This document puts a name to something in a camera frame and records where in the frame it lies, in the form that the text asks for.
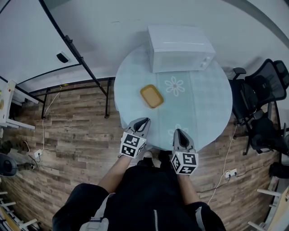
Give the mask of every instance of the flower pattern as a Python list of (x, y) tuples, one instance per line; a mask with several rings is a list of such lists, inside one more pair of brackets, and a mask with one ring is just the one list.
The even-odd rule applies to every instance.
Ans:
[[(175, 130), (176, 130), (176, 129), (182, 129), (182, 128), (181, 128), (181, 126), (180, 126), (179, 124), (176, 124)], [(173, 142), (173, 134), (175, 133), (175, 130), (172, 130), (172, 129), (168, 130), (168, 134), (171, 136), (171, 138), (170, 138), (170, 140), (169, 140), (169, 143), (170, 143), (170, 144), (172, 144), (172, 142)], [(188, 128), (183, 128), (182, 130), (183, 130), (184, 132), (186, 132), (186, 133), (189, 132), (189, 129), (188, 129)]]
[(178, 97), (179, 95), (179, 91), (180, 92), (184, 92), (185, 89), (183, 87), (181, 87), (181, 85), (184, 84), (184, 82), (182, 80), (176, 80), (176, 77), (172, 76), (171, 77), (171, 81), (166, 80), (164, 82), (168, 87), (167, 87), (167, 92), (173, 92), (173, 94)]

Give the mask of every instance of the metal frame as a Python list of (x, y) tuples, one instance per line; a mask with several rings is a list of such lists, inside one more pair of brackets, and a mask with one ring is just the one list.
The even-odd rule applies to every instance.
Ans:
[[(7, 6), (7, 4), (10, 2), (10, 0), (5, 4), (5, 6), (1, 9), (0, 13), (4, 10), (4, 8)], [(60, 68), (60, 69), (56, 69), (56, 70), (52, 70), (52, 71), (49, 71), (49, 72), (46, 72), (46, 73), (43, 73), (41, 75), (38, 75), (38, 76), (35, 76), (35, 77), (32, 77), (30, 79), (27, 79), (21, 83), (18, 83), (15, 88), (20, 90), (21, 92), (23, 92), (24, 94), (32, 97), (33, 99), (43, 103), (43, 106), (42, 106), (42, 114), (41, 114), (41, 118), (42, 119), (45, 119), (45, 116), (44, 116), (44, 109), (45, 109), (45, 104), (46, 104), (46, 99), (47, 99), (47, 95), (48, 94), (52, 94), (52, 93), (55, 93), (55, 92), (64, 92), (64, 91), (71, 91), (71, 90), (76, 90), (76, 89), (83, 89), (83, 88), (91, 88), (91, 87), (99, 87), (100, 90), (103, 92), (103, 94), (106, 96), (106, 105), (105, 105), (105, 115), (104, 115), (104, 118), (107, 119), (109, 117), (109, 114), (108, 114), (108, 96), (109, 96), (109, 85), (110, 85), (110, 80), (111, 78), (108, 78), (108, 81), (107, 81), (107, 90), (105, 91), (102, 87), (102, 85), (99, 83), (99, 81), (96, 79), (96, 77), (94, 76), (94, 74), (92, 73), (92, 71), (90, 70), (90, 68), (87, 66), (87, 64), (85, 63), (83, 57), (80, 55), (80, 53), (77, 51), (77, 49), (75, 48), (74, 44), (73, 44), (73, 41), (72, 39), (69, 38), (68, 35), (64, 36), (64, 34), (62, 33), (62, 31), (60, 30), (59, 26), (57, 25), (56, 21), (54, 20), (53, 16), (51, 15), (49, 9), (47, 8), (45, 2), (43, 0), (39, 0), (39, 3), (40, 5), (42, 6), (44, 12), (46, 13), (47, 17), (49, 18), (49, 20), (51, 21), (52, 25), (54, 26), (54, 28), (56, 29), (56, 31), (58, 32), (58, 34), (60, 35), (60, 37), (62, 38), (62, 40), (64, 41), (64, 43), (67, 45), (67, 47), (69, 48), (69, 50), (71, 51), (71, 53), (74, 55), (74, 57), (76, 58), (76, 60), (79, 62), (79, 64), (76, 64), (76, 65), (71, 65), (71, 66), (67, 66), (67, 67), (64, 67), (64, 68)], [(45, 94), (40, 94), (40, 95), (45, 95), (44, 97), (44, 100), (42, 99), (39, 99), (38, 97), (26, 92), (25, 90), (21, 89), (20, 87), (18, 87), (19, 84), (22, 84), (26, 81), (29, 81), (31, 79), (34, 79), (34, 78), (37, 78), (39, 76), (42, 76), (42, 75), (45, 75), (45, 74), (48, 74), (48, 73), (51, 73), (51, 72), (54, 72), (54, 71), (58, 71), (58, 70), (61, 70), (61, 69), (65, 69), (65, 68), (69, 68), (69, 67), (72, 67), (72, 66), (78, 66), (78, 65), (82, 65), (84, 67), (84, 69), (87, 71), (87, 73), (90, 75), (91, 79), (96, 83), (96, 86), (86, 86), (86, 87), (80, 87), (80, 88), (72, 88), (72, 89), (64, 89), (64, 90), (60, 90), (60, 91), (55, 91), (55, 92), (50, 92), (50, 88), (47, 88), (46, 89), (46, 93)], [(6, 79), (4, 79), (3, 77), (0, 76), (0, 79), (2, 79), (3, 81), (5, 82), (8, 82)]]

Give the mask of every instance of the yellow container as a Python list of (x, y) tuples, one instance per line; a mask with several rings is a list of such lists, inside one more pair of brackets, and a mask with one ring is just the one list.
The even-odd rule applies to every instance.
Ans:
[(159, 93), (157, 88), (152, 84), (142, 88), (140, 90), (140, 94), (151, 109), (157, 108), (163, 103), (162, 95)]

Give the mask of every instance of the black shirt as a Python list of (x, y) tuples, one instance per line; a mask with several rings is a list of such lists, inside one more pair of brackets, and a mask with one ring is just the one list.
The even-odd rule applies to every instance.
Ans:
[[(53, 231), (79, 231), (107, 196), (108, 192), (96, 185), (76, 186), (53, 217)], [(221, 219), (206, 203), (183, 204), (173, 170), (134, 166), (126, 170), (115, 196), (108, 199), (104, 217), (109, 220), (109, 231), (154, 231), (156, 223), (159, 231), (201, 231), (196, 222), (199, 207), (206, 231), (225, 230)]]

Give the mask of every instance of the white cable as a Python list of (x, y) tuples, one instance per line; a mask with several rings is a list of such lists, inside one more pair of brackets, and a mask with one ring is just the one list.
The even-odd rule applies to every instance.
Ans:
[(226, 158), (225, 158), (224, 168), (223, 168), (223, 174), (222, 174), (221, 177), (220, 177), (220, 180), (219, 180), (219, 182), (218, 182), (218, 185), (217, 185), (217, 187), (215, 188), (214, 193), (213, 193), (211, 199), (212, 199), (213, 196), (215, 195), (215, 192), (216, 192), (218, 186), (219, 186), (220, 183), (221, 183), (222, 177), (226, 174), (226, 172), (231, 171), (231, 170), (227, 170), (227, 171), (225, 171), (225, 166), (226, 166), (227, 156), (228, 156), (228, 154), (229, 154), (229, 151), (230, 151), (230, 148), (231, 148), (231, 143), (232, 143), (233, 137), (234, 137), (234, 135), (235, 135), (236, 129), (237, 129), (237, 126), (235, 127), (235, 130), (234, 130), (234, 133), (233, 133), (233, 136), (232, 136), (232, 138), (231, 138), (230, 145), (229, 145), (229, 148), (228, 148), (228, 152), (227, 152), (227, 155), (226, 155)]
[[(54, 99), (52, 100), (51, 104), (54, 102), (54, 100), (56, 99), (56, 97), (59, 95), (60, 92), (58, 92), (58, 94), (54, 97)], [(47, 110), (49, 109), (49, 107), (51, 106), (51, 104), (48, 106), (48, 108), (46, 109), (45, 113), (43, 116), (45, 116)], [(42, 131), (43, 131), (43, 148), (42, 151), (44, 150), (44, 118), (42, 119)]]

